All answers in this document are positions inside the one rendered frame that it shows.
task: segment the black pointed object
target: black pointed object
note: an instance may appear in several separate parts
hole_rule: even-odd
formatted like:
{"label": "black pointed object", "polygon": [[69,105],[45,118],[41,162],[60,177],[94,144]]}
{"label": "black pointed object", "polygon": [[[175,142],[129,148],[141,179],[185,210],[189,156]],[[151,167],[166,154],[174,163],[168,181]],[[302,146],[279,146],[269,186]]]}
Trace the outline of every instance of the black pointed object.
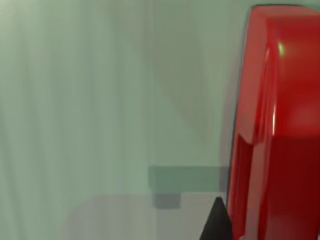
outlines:
{"label": "black pointed object", "polygon": [[211,208],[199,240],[233,240],[232,222],[221,197]]}

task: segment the pale green background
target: pale green background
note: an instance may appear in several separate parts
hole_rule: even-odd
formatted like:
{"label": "pale green background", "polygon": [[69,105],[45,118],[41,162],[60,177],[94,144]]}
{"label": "pale green background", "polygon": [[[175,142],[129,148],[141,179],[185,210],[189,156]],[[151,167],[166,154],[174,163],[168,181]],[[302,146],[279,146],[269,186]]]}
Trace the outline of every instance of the pale green background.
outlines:
{"label": "pale green background", "polygon": [[155,210],[148,166],[228,164],[224,102],[257,3],[0,0],[0,239],[62,239],[97,195],[115,227],[84,239],[197,239],[211,197]]}

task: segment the red plastic handle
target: red plastic handle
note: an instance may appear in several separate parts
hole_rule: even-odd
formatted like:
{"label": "red plastic handle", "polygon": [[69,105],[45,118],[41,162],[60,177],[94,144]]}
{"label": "red plastic handle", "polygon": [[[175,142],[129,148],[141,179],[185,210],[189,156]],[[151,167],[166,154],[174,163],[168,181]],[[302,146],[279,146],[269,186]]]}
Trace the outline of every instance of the red plastic handle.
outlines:
{"label": "red plastic handle", "polygon": [[316,240],[320,228],[320,13],[252,8],[231,160],[235,240]]}

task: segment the glossy red surface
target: glossy red surface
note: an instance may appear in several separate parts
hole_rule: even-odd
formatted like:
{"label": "glossy red surface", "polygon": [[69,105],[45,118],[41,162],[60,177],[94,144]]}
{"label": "glossy red surface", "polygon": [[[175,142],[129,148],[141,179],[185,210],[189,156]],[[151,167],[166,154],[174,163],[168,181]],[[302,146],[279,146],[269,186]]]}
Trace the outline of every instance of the glossy red surface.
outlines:
{"label": "glossy red surface", "polygon": [[320,13],[250,13],[227,208],[235,240],[316,240],[320,228]]}

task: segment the red object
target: red object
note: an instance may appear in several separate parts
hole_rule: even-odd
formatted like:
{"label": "red object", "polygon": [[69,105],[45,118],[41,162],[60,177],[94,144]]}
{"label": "red object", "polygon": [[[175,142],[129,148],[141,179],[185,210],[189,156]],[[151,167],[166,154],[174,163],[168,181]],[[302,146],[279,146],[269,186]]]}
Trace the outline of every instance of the red object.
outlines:
{"label": "red object", "polygon": [[320,228],[320,12],[253,7],[233,140],[234,239],[317,240]]}

